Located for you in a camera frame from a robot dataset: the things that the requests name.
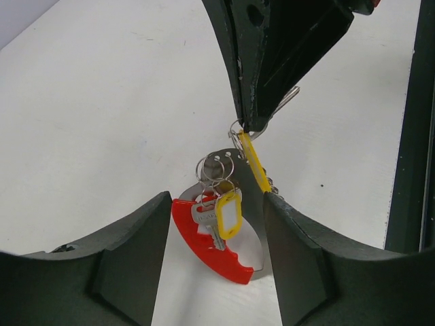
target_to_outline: red plastic piece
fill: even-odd
[[[239,256],[230,249],[218,250],[210,234],[199,234],[198,224],[192,218],[192,206],[196,202],[175,199],[172,203],[172,217],[184,241],[195,255],[220,276],[238,284],[248,284],[254,269],[239,263]]]

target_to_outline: yellow key tag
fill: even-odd
[[[227,192],[216,200],[217,229],[222,239],[228,240],[242,227],[242,198],[239,191]]]
[[[249,161],[249,166],[252,169],[252,173],[254,174],[258,185],[260,186],[263,192],[271,192],[272,191],[271,185],[267,180],[266,173],[264,172],[260,160],[258,159],[256,150],[252,145],[251,137],[249,136],[249,134],[246,134],[242,131],[239,134],[239,138],[240,138],[240,142],[242,143],[245,156]]]

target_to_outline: white table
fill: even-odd
[[[255,142],[298,210],[385,238],[419,1],[383,0]],[[61,0],[0,51],[0,248],[51,251],[195,182],[235,120],[199,0]],[[171,224],[153,326],[280,325],[272,277],[239,286]]]

